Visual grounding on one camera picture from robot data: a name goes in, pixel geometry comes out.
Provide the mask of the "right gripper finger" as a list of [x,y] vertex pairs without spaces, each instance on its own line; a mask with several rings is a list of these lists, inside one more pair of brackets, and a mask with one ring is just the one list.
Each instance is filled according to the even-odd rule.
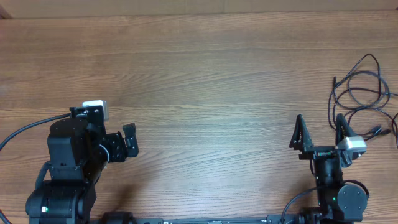
[[339,144],[345,137],[355,137],[355,132],[350,127],[348,122],[345,120],[343,114],[338,114],[336,116],[336,134],[335,143]]
[[300,152],[307,152],[313,147],[310,133],[301,114],[296,117],[295,129],[289,147]]

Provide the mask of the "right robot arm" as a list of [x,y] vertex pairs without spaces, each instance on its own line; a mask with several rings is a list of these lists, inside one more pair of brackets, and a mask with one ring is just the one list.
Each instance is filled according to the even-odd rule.
[[[360,158],[367,145],[356,134],[342,114],[336,119],[335,145],[315,146],[303,116],[296,118],[289,147],[300,151],[299,159],[310,161],[316,186],[295,196],[285,206],[282,223],[354,223],[363,220],[363,212],[370,198],[369,190],[357,180],[344,180],[343,169]],[[307,207],[293,218],[286,218],[287,209],[297,199],[316,192],[317,207]]]

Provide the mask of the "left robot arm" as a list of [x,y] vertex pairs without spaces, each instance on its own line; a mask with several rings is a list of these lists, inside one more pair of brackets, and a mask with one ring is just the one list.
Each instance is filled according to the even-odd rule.
[[89,223],[103,169],[139,153],[134,123],[108,134],[83,118],[53,123],[47,145],[50,160],[25,205],[29,223]]

